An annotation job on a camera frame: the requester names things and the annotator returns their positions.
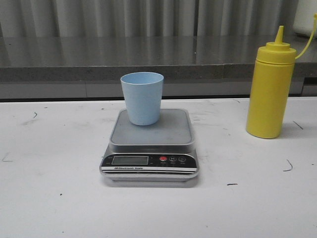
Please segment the light blue plastic cup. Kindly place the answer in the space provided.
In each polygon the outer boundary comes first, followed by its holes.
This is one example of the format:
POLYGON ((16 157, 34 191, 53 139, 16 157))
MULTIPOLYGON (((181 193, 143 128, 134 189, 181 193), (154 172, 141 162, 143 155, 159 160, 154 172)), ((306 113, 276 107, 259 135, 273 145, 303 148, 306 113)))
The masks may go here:
POLYGON ((122 76, 120 81, 131 123, 156 123, 160 115, 164 76, 155 72, 134 72, 122 76))

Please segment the yellow squeeze bottle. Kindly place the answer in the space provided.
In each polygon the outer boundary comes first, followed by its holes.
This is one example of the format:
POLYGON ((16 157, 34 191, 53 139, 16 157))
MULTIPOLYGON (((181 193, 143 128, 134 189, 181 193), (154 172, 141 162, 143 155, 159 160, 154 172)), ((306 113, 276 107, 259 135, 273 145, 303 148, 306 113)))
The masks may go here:
POLYGON ((317 15, 314 14, 310 38, 299 54, 289 43, 283 42, 283 26, 279 26, 273 42, 258 49, 246 122, 250 135, 264 139, 280 135, 295 61, 308 49, 316 29, 317 15))

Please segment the silver electronic kitchen scale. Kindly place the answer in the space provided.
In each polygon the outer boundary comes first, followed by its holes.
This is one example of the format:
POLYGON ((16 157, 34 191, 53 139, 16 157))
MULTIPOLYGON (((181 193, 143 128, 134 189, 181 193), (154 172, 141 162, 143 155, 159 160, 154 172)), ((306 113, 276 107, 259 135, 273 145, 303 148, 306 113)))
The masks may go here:
POLYGON ((142 126, 121 110, 99 169, 111 186, 195 186, 199 161, 188 111, 162 109, 156 123, 142 126))

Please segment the grey stone counter ledge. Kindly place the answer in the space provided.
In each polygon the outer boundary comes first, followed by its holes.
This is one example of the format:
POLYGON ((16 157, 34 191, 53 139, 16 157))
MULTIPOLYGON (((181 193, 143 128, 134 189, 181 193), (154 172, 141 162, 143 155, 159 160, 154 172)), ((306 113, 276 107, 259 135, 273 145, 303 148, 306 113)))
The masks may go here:
POLYGON ((116 100, 121 76, 157 72, 163 96, 241 98, 251 90, 259 36, 1 38, 0 99, 116 100))

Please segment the white container in background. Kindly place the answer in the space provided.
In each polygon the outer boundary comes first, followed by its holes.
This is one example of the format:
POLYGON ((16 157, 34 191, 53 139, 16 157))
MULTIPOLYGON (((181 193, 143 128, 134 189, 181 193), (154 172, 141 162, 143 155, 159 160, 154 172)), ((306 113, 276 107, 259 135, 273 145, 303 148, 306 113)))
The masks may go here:
POLYGON ((293 31, 297 35, 310 37, 314 24, 314 14, 316 12, 317 0, 298 0, 293 31))

